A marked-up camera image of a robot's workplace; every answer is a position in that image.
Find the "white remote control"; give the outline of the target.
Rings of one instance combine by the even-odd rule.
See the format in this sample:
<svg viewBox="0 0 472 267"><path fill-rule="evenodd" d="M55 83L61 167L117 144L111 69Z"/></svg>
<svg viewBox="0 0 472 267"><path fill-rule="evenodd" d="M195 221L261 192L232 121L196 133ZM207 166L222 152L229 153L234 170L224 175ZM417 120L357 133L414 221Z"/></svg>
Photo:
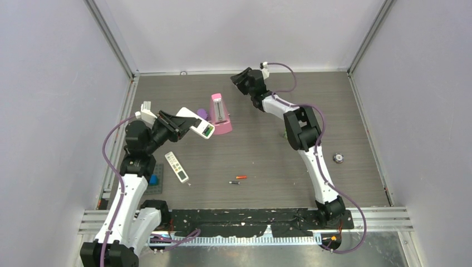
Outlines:
<svg viewBox="0 0 472 267"><path fill-rule="evenodd" d="M173 172L175 173L176 177L178 180L183 184L187 183L189 181L189 176L183 169L182 165L178 161L178 159L175 157L173 152L168 152L165 154L165 159L167 160L168 164L172 168Z"/></svg>
<svg viewBox="0 0 472 267"><path fill-rule="evenodd" d="M190 129L204 139L210 139L215 131L214 125L203 119L195 112L186 107L182 107L176 114L178 117L194 118L196 121Z"/></svg>

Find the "green battery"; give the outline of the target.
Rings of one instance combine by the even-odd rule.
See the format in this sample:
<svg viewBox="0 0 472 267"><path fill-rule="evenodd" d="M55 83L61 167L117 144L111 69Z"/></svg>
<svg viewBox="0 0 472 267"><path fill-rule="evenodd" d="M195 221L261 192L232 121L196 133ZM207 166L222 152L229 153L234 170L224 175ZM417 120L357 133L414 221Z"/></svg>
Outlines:
<svg viewBox="0 0 472 267"><path fill-rule="evenodd" d="M212 135L212 133L213 133L213 130L214 130L214 127L211 126L211 125L208 125L208 126L205 128L205 130L203 131L203 135L204 135L205 137L210 137L210 136Z"/></svg>

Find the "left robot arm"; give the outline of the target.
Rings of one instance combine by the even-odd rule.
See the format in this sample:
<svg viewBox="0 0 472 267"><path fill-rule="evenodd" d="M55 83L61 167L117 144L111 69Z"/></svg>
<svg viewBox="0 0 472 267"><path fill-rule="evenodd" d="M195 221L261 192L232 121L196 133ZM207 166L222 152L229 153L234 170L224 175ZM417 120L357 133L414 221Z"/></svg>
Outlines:
<svg viewBox="0 0 472 267"><path fill-rule="evenodd" d="M120 121L125 125L125 157L117 169L102 155L119 181L115 198L101 229L93 241L80 250L83 266L139 266L139 256L151 233L165 230L171 222L164 200L140 200L156 165L153 153L165 142L177 142L202 119L182 117L159 111L139 111Z"/></svg>

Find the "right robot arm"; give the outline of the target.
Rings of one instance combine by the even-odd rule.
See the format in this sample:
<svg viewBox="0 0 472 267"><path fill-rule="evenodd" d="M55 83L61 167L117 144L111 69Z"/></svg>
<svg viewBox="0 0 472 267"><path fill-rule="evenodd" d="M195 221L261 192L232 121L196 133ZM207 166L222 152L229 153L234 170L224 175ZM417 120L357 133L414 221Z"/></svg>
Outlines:
<svg viewBox="0 0 472 267"><path fill-rule="evenodd" d="M312 180L316 197L316 223L324 228L332 228L340 221L346 207L324 161L321 146L324 131L312 106L290 103L267 89L267 73L262 69L248 67L231 76L230 80L242 94L250 96L255 108L283 120L288 143L301 156Z"/></svg>

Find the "purple round object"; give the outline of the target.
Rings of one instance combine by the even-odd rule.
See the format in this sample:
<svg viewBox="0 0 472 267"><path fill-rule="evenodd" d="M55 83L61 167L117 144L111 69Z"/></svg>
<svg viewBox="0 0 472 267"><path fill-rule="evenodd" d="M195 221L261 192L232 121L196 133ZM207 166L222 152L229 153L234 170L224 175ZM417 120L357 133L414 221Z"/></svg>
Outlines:
<svg viewBox="0 0 472 267"><path fill-rule="evenodd" d="M202 120L205 120L205 121L210 121L210 117L209 117L209 114L208 114L208 111L204 108L199 108L196 112L196 114L201 117Z"/></svg>

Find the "pink metronome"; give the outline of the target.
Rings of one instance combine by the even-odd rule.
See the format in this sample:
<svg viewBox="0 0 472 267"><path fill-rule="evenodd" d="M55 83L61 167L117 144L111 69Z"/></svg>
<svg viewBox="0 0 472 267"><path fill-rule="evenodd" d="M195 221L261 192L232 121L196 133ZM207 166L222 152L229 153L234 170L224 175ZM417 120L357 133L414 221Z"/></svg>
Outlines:
<svg viewBox="0 0 472 267"><path fill-rule="evenodd" d="M229 113L220 93L211 95L210 123L215 127L215 135L228 134L233 130Z"/></svg>

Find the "blue brick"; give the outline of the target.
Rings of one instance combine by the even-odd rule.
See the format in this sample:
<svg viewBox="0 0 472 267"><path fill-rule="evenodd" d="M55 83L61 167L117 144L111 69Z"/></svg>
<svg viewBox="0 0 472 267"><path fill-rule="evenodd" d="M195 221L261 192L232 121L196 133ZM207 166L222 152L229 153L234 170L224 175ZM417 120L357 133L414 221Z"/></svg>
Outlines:
<svg viewBox="0 0 472 267"><path fill-rule="evenodd" d="M157 186L159 184L159 178L156 174L152 174L149 180L149 186Z"/></svg>

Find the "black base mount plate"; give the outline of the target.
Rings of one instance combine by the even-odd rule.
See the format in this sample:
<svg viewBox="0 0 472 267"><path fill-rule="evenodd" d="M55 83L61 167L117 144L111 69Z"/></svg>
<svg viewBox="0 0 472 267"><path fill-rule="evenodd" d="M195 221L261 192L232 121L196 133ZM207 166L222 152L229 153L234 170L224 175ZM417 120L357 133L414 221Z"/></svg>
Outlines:
<svg viewBox="0 0 472 267"><path fill-rule="evenodd" d="M275 238L306 237L314 230L351 230L352 214L346 210L331 220L316 209L303 207L272 209L173 209L164 215L156 231L185 237L199 229L200 237L260 237L271 231Z"/></svg>

